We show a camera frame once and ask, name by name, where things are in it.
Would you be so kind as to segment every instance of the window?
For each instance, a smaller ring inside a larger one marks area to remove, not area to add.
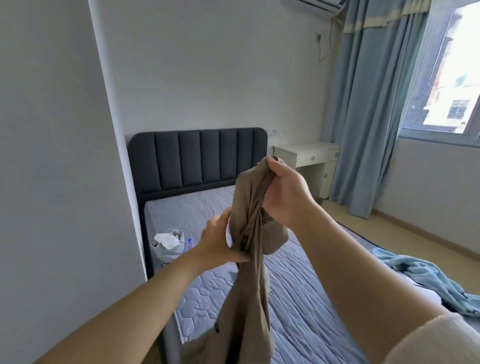
[[[480,147],[480,0],[436,0],[428,17],[400,136]]]

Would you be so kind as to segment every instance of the person's right arm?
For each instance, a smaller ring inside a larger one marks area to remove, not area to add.
[[[313,200],[303,177],[268,159],[277,177],[263,207],[292,229],[338,315],[373,363],[409,333],[448,314],[424,298],[346,233]]]

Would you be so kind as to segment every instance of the forearm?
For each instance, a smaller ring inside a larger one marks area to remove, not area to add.
[[[193,256],[182,255],[74,331],[37,363],[141,363],[183,292],[202,272],[198,266]]]
[[[293,229],[340,318],[374,363],[407,334],[448,313],[378,261],[319,206]]]

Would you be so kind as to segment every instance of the air conditioner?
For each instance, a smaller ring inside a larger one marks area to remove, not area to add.
[[[287,0],[287,2],[304,11],[333,18],[345,8],[347,0]]]

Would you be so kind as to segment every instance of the nightstand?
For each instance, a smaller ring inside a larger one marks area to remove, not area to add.
[[[297,169],[307,181],[313,197],[326,199],[330,193],[340,148],[332,143],[314,142],[274,146],[274,155]]]

